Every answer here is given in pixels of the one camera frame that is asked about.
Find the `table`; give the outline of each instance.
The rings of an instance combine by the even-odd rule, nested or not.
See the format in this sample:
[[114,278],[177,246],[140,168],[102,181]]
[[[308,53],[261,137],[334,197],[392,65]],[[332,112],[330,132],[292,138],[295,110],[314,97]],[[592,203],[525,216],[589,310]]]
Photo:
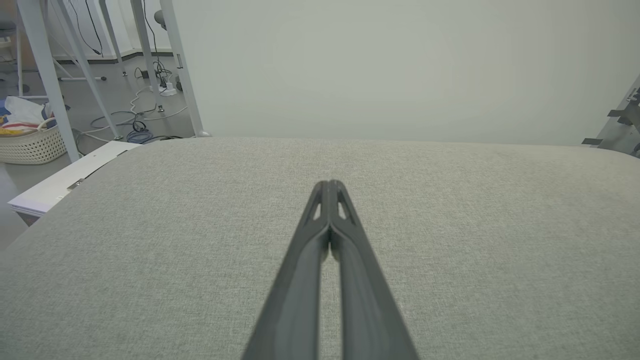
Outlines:
[[[164,111],[163,98],[160,95],[160,90],[158,89],[158,81],[156,77],[153,76],[153,74],[155,74],[154,60],[151,54],[149,37],[147,36],[147,23],[145,20],[145,12],[142,8],[142,1],[144,0],[131,0],[131,8],[133,9],[133,18],[136,23],[136,29],[138,30],[138,36],[140,37],[142,54],[145,57],[145,65],[147,66],[147,70],[149,71],[149,82],[151,83],[151,90],[154,93],[154,99],[156,100],[158,112],[161,113]],[[100,5],[100,10],[102,11],[102,16],[104,17],[104,22],[107,26],[107,33],[109,34],[109,38],[111,39],[111,43],[113,44],[113,50],[115,51],[116,57],[118,58],[118,64],[120,64],[122,75],[127,76],[127,71],[124,68],[122,56],[120,55],[120,49],[118,48],[118,42],[116,41],[116,36],[113,32],[113,25],[111,24],[111,17],[109,16],[109,10],[107,9],[106,0],[99,0],[98,3]]]
[[[60,135],[65,143],[69,158],[71,161],[77,161],[80,158],[80,154],[76,148],[76,141],[71,131],[71,125],[67,115],[67,109],[62,98],[60,91],[60,85],[58,84],[58,76],[56,75],[56,69],[54,67],[53,57],[51,55],[51,48],[49,47],[49,41],[47,38],[47,29],[45,26],[44,18],[42,17],[42,2],[40,0],[17,0],[18,5],[18,18],[21,19],[24,24],[25,32],[29,37],[31,43],[31,50],[38,65],[38,71],[40,72],[40,78],[44,85],[49,102],[56,116],[58,127],[60,129]],[[98,107],[102,112],[102,115],[107,120],[107,123],[111,126],[111,132],[115,140],[122,139],[122,136],[118,132],[118,129],[111,120],[111,114],[107,111],[100,91],[97,88],[95,78],[89,68],[84,52],[82,52],[80,41],[77,33],[73,30],[71,25],[71,19],[67,13],[63,0],[52,0],[54,11],[61,15],[60,22],[62,24],[63,31],[69,39],[71,48],[76,54],[78,65],[86,77],[86,81],[91,88],[93,95],[98,102]]]

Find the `white cable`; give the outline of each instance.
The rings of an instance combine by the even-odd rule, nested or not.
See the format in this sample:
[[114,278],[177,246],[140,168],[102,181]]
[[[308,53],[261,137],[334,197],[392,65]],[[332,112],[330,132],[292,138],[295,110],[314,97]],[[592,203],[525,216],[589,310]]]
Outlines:
[[131,104],[131,109],[129,109],[129,111],[131,111],[132,113],[136,113],[135,111],[133,111],[133,109],[136,108],[136,105],[133,102],[140,98],[140,96],[138,96],[138,94],[140,94],[140,92],[142,92],[145,89],[147,89],[146,86],[143,87],[142,89],[138,90],[138,92],[136,92],[136,97],[133,100],[129,101],[129,104]]
[[[135,111],[133,111],[133,109],[135,109],[135,108],[136,108],[136,105],[135,105],[133,102],[134,102],[134,101],[136,101],[136,100],[138,100],[138,99],[140,98],[139,94],[140,94],[142,91],[146,90],[146,89],[147,89],[147,87],[143,87],[142,89],[138,90],[138,92],[136,92],[136,97],[135,97],[133,100],[129,101],[129,104],[131,104],[131,110],[130,110],[130,111],[131,111],[131,113],[136,114],[136,112],[135,112]],[[142,117],[142,119],[141,119],[141,120],[142,120],[142,121],[144,121],[144,120],[162,120],[162,119],[167,119],[167,118],[170,118],[170,117],[172,117],[172,116],[176,116],[176,115],[178,115],[179,113],[183,112],[183,111],[184,111],[184,110],[186,110],[187,108],[188,108],[188,106],[185,106],[185,107],[183,107],[181,110],[179,110],[178,112],[173,113],[173,114],[171,114],[171,115],[167,115],[167,116],[163,116],[163,117],[152,117],[152,118],[145,118],[145,117]],[[132,117],[132,118],[130,118],[130,119],[127,119],[127,120],[125,120],[125,121],[118,122],[118,123],[116,123],[116,124],[115,124],[115,126],[125,124],[125,123],[127,123],[127,122],[129,122],[129,121],[131,121],[131,120],[133,120],[133,119],[135,119],[135,118],[136,118],[136,117],[134,116],[134,117]],[[80,131],[80,133],[81,133],[82,135],[89,136],[90,138],[94,138],[94,139],[96,139],[96,140],[100,140],[100,141],[103,141],[103,142],[109,142],[110,140],[101,139],[101,138],[99,138],[99,137],[97,137],[97,136],[93,136],[93,135],[91,135],[91,133],[96,133],[96,132],[98,132],[98,131],[102,131],[102,130],[105,130],[105,129],[109,129],[110,127],[111,127],[111,126],[107,125],[107,126],[105,126],[105,127],[101,127],[100,129],[96,129],[96,130]]]
[[186,110],[188,107],[189,106],[185,106],[180,111],[178,111],[177,113],[174,113],[174,114],[171,114],[171,115],[167,115],[167,116],[163,116],[163,117],[145,117],[145,118],[143,118],[143,120],[162,120],[162,119],[166,119],[168,117],[172,117],[174,115],[178,115],[179,113],[181,113],[184,110]]
[[93,136],[93,135],[91,135],[91,134],[83,133],[82,131],[80,131],[80,132],[82,133],[82,135],[89,136],[90,138],[94,138],[94,139],[96,139],[96,140],[100,140],[100,141],[102,141],[102,142],[110,142],[110,141],[111,141],[111,140],[101,139],[101,138],[99,138],[98,136]]
[[[63,28],[63,26],[62,26],[62,20],[60,20],[60,16],[58,15],[58,12],[56,11],[56,7],[55,7],[55,6],[53,6],[52,8],[53,8],[53,13],[55,14],[56,19],[58,20],[58,24],[60,24],[60,28]],[[44,19],[45,19],[45,21],[46,21],[45,29],[47,29],[47,24],[48,24],[48,25],[51,25],[51,20],[50,20],[50,18],[48,18],[48,17],[45,17]],[[71,31],[74,31],[74,29],[73,29],[73,24],[71,24],[71,23],[70,23],[69,25],[70,25],[70,27],[71,27]],[[52,34],[53,34],[53,31],[49,31],[47,35],[48,35],[48,36],[50,36],[53,40],[55,40],[55,42],[57,42],[57,43],[58,43],[58,45],[59,45],[59,46],[64,50],[64,52],[69,56],[69,58],[71,59],[71,61],[75,63],[75,65],[76,65],[76,66],[80,67],[80,63],[76,60],[76,58],[75,58],[75,57],[73,57],[73,56],[71,55],[71,52],[69,52],[69,51],[68,51],[64,46],[62,46],[62,43],[61,43],[57,38],[55,38]]]

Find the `power cord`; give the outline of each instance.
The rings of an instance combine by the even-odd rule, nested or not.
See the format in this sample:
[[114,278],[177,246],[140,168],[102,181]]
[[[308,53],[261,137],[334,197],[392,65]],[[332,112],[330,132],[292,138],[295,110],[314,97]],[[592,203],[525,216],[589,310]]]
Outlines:
[[93,32],[95,33],[95,37],[98,39],[98,43],[100,44],[100,55],[104,57],[102,52],[102,41],[100,41],[100,36],[98,36],[98,31],[95,29],[95,23],[93,22],[93,17],[91,16],[91,10],[89,9],[89,1],[84,0],[84,4],[86,5],[86,11],[89,13],[89,19],[91,19],[91,25],[93,25]]
[[82,35],[82,31],[80,30],[80,20],[78,19],[78,12],[76,11],[76,7],[71,2],[71,0],[69,0],[69,5],[71,5],[71,8],[74,10],[74,13],[76,13],[76,25],[78,27],[78,33],[80,33],[80,38],[82,38],[82,41],[84,42],[84,44],[87,45],[89,47],[89,49],[93,50],[94,53],[96,53],[98,55],[102,55],[102,51],[98,51],[98,50],[94,49],[84,39],[84,36]]
[[80,143],[80,136],[82,136],[82,135],[83,135],[83,134],[82,134],[82,131],[80,131],[80,130],[78,130],[78,129],[73,129],[73,128],[72,128],[72,129],[71,129],[71,132],[72,132],[72,133],[78,133],[78,135],[74,135],[74,140],[76,141],[76,149],[78,150],[78,153],[79,153],[80,155],[82,155],[82,156],[86,156],[86,154],[85,154],[85,153],[83,153],[82,151],[80,151],[80,146],[79,146],[79,143]]
[[141,143],[147,143],[147,142],[149,142],[149,141],[151,141],[151,140],[153,140],[153,139],[158,139],[158,138],[162,138],[162,139],[160,139],[160,140],[158,140],[158,141],[162,141],[162,140],[171,140],[171,139],[183,139],[183,138],[181,138],[181,137],[179,137],[179,136],[165,136],[165,135],[161,135],[161,136],[154,136],[154,137],[152,137],[151,139],[146,139],[145,141],[143,141],[143,142],[141,142]]
[[131,123],[131,127],[133,130],[127,134],[127,142],[132,143],[144,143],[145,141],[154,137],[154,135],[147,129],[147,125],[138,120],[138,115],[142,113],[137,113],[133,117],[133,122]]
[[142,2],[142,10],[143,10],[143,13],[145,14],[145,22],[147,23],[147,26],[149,27],[149,30],[151,30],[151,34],[154,37],[154,49],[156,50],[156,58],[157,58],[157,61],[154,61],[154,64],[157,62],[156,77],[160,79],[160,84],[166,87],[167,80],[162,76],[162,74],[171,74],[171,72],[167,70],[164,67],[164,64],[160,61],[160,55],[158,54],[158,46],[156,44],[156,33],[151,28],[151,24],[149,24],[149,20],[147,19],[147,0],[144,0]]

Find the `black cable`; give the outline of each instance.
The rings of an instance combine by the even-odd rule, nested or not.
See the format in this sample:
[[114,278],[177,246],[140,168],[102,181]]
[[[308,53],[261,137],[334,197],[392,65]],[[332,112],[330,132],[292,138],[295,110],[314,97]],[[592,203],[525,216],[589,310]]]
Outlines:
[[158,139],[158,138],[164,138],[164,139],[160,139],[160,141],[162,140],[171,140],[171,139],[182,139],[179,136],[168,136],[168,135],[160,135],[160,136],[154,136],[152,138],[146,139],[145,141],[141,142],[141,143],[147,143],[153,139]]
[[74,131],[78,132],[78,135],[74,137],[74,139],[76,140],[76,150],[78,150],[78,153],[82,156],[86,156],[85,153],[83,153],[82,151],[80,151],[80,147],[78,146],[78,144],[80,143],[80,136],[82,136],[82,132],[80,132],[80,130],[76,130],[74,128],[71,129],[71,132],[73,133]]
[[160,62],[158,62],[158,61],[154,61],[154,62],[153,62],[153,64],[157,64],[157,65],[156,65],[156,77],[157,77],[157,78],[159,78],[159,79],[161,79],[161,80],[163,80],[163,82],[166,82],[166,79],[164,79],[164,78],[162,77],[162,74],[169,74],[169,75],[170,75],[170,74],[173,74],[173,72],[172,72],[172,71],[167,70],[167,69],[164,67],[164,64],[162,64],[162,63],[160,63]]
[[94,53],[101,55],[100,52],[94,48],[91,47],[91,45],[89,45],[86,40],[84,39],[84,36],[82,36],[82,31],[80,31],[80,20],[78,19],[78,12],[76,11],[76,7],[74,6],[74,4],[71,2],[71,0],[69,0],[69,4],[71,5],[71,8],[74,10],[74,13],[76,13],[76,24],[78,26],[78,33],[80,33],[80,37],[82,38],[82,41],[84,42],[85,45],[87,45],[89,47],[89,49],[93,50]]
[[100,44],[100,55],[104,57],[102,53],[102,42],[100,41],[100,37],[98,36],[98,30],[95,29],[95,23],[93,22],[93,17],[91,16],[91,10],[89,9],[89,1],[84,0],[84,4],[86,5],[86,11],[89,13],[89,19],[91,19],[91,25],[93,25],[93,32],[95,33],[95,37],[98,38],[98,43]]
[[162,64],[162,62],[160,61],[160,55],[158,55],[158,45],[156,44],[156,33],[151,28],[151,24],[149,24],[149,20],[147,19],[147,0],[143,0],[143,2],[142,2],[142,10],[143,10],[143,13],[145,14],[145,22],[147,23],[147,26],[149,27],[149,30],[151,30],[151,34],[154,36],[154,49],[156,50],[156,58],[157,58],[157,61],[158,61],[158,67],[162,66],[161,69],[164,69],[164,71],[166,71],[166,69],[164,67],[164,64]]
[[133,131],[137,133],[141,133],[142,131],[148,131],[147,125],[144,122],[138,120],[138,115],[141,115],[141,114],[136,114],[133,117],[133,122],[131,123],[131,127],[133,128]]
[[151,111],[155,111],[155,110],[157,109],[157,107],[158,107],[158,104],[154,105],[154,108],[153,108],[153,109],[149,109],[149,110],[141,111],[141,112],[136,113],[136,114],[138,114],[138,115],[142,115],[142,114],[150,113]]

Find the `white baseboard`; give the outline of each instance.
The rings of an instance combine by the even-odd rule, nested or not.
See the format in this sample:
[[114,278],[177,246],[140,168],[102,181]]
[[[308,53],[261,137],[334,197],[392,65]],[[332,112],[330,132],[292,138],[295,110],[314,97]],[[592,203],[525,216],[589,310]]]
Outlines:
[[[159,53],[172,53],[171,48],[158,48],[158,52]],[[134,53],[142,53],[142,49],[130,49],[130,50],[126,50],[126,51],[122,51],[120,53],[121,57],[127,56],[127,55],[131,55]],[[91,54],[85,54],[86,59],[87,60],[115,60],[117,59],[115,54],[105,54],[104,57],[100,56],[100,55],[96,55],[94,53]],[[71,58],[69,58],[67,56],[67,54],[54,54],[53,58],[55,60],[71,60]]]

